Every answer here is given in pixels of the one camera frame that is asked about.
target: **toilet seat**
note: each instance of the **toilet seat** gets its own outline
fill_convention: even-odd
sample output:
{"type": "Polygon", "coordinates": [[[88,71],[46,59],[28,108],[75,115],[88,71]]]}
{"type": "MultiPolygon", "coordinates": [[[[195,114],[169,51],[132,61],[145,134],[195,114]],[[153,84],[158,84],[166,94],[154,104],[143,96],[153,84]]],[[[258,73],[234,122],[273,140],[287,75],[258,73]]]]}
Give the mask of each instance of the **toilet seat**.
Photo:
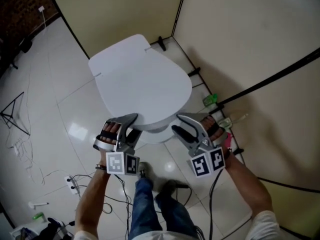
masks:
{"type": "Polygon", "coordinates": [[[191,95],[185,71],[152,49],[140,34],[99,52],[89,67],[112,116],[138,113],[132,127],[140,131],[170,124],[191,95]]]}

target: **green object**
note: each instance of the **green object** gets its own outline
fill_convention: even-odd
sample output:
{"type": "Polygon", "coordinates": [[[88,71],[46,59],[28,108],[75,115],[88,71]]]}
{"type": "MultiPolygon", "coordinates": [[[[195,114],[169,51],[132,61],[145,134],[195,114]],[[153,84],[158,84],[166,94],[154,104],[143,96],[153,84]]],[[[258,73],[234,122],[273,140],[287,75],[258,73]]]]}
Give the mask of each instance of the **green object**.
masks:
{"type": "Polygon", "coordinates": [[[205,97],[202,102],[203,104],[208,107],[212,104],[215,104],[218,100],[218,95],[215,93],[215,94],[212,94],[212,95],[208,95],[207,97],[205,97]]]}
{"type": "Polygon", "coordinates": [[[44,216],[44,213],[43,212],[39,212],[39,213],[37,213],[36,215],[34,215],[33,217],[32,217],[32,219],[33,220],[37,220],[37,219],[39,219],[40,217],[43,217],[44,216]]]}

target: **brick wall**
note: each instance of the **brick wall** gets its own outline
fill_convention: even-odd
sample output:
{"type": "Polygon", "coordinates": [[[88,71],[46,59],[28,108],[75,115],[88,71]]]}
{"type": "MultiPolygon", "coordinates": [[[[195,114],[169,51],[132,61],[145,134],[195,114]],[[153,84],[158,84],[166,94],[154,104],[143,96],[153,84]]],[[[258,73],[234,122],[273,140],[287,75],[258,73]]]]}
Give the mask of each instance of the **brick wall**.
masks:
{"type": "Polygon", "coordinates": [[[40,6],[46,19],[58,13],[51,0],[0,0],[0,38],[9,42],[10,50],[43,24],[40,6]]]}

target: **tile floor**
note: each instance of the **tile floor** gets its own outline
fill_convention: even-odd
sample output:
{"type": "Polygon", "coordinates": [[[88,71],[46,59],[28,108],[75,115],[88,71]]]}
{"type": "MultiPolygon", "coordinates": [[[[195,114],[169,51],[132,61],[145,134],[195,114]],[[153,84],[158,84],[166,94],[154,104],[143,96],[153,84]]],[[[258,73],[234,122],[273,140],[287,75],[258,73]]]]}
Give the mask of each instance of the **tile floor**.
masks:
{"type": "MultiPolygon", "coordinates": [[[[187,73],[193,66],[183,51],[170,38],[166,39],[167,51],[158,44],[152,47],[164,54],[187,73]]],[[[99,153],[92,148],[95,136],[103,122],[111,115],[98,92],[88,67],[88,59],[74,40],[61,18],[38,34],[27,53],[18,56],[19,69],[11,68],[0,79],[0,108],[3,109],[18,94],[18,124],[25,125],[31,137],[16,128],[8,130],[0,123],[0,201],[16,225],[31,222],[38,212],[68,223],[75,218],[79,197],[72,195],[66,187],[64,177],[76,174],[91,174],[99,153]],[[16,155],[8,147],[24,142],[24,150],[16,155]],[[49,205],[31,210],[28,202],[49,202],[49,205]]],[[[187,111],[207,111],[202,99],[209,94],[198,75],[191,78],[192,94],[186,105],[187,111]]],[[[221,118],[221,113],[214,115],[221,118]]],[[[209,189],[212,177],[195,178],[188,167],[187,149],[172,138],[163,144],[139,142],[136,154],[142,161],[154,167],[162,178],[176,179],[188,183],[193,190],[187,209],[194,223],[209,235],[209,189]]],[[[134,197],[133,176],[123,176],[126,192],[134,197]]],[[[80,185],[87,185],[89,178],[78,178],[80,185]]],[[[184,202],[188,190],[179,190],[179,201],[184,202]]],[[[111,177],[106,193],[124,200],[122,187],[111,177]]],[[[126,208],[122,203],[108,200],[113,207],[111,214],[102,214],[98,232],[101,239],[124,239],[126,231],[126,208]]],[[[250,216],[250,209],[236,190],[227,172],[221,175],[213,192],[214,239],[227,236],[250,216]]],[[[163,228],[166,223],[161,215],[163,228]]],[[[250,223],[227,239],[244,239],[250,223]]]]}

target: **sleeve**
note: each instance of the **sleeve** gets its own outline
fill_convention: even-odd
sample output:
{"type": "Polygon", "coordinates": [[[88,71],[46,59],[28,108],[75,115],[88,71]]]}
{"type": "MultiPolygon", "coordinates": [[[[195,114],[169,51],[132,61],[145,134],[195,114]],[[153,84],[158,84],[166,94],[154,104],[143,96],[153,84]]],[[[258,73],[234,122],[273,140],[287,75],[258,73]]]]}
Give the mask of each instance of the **sleeve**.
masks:
{"type": "Polygon", "coordinates": [[[282,235],[276,215],[265,210],[260,212],[252,221],[252,226],[245,240],[281,240],[282,235]]]}
{"type": "Polygon", "coordinates": [[[98,240],[93,234],[86,231],[78,231],[73,240],[98,240]]]}

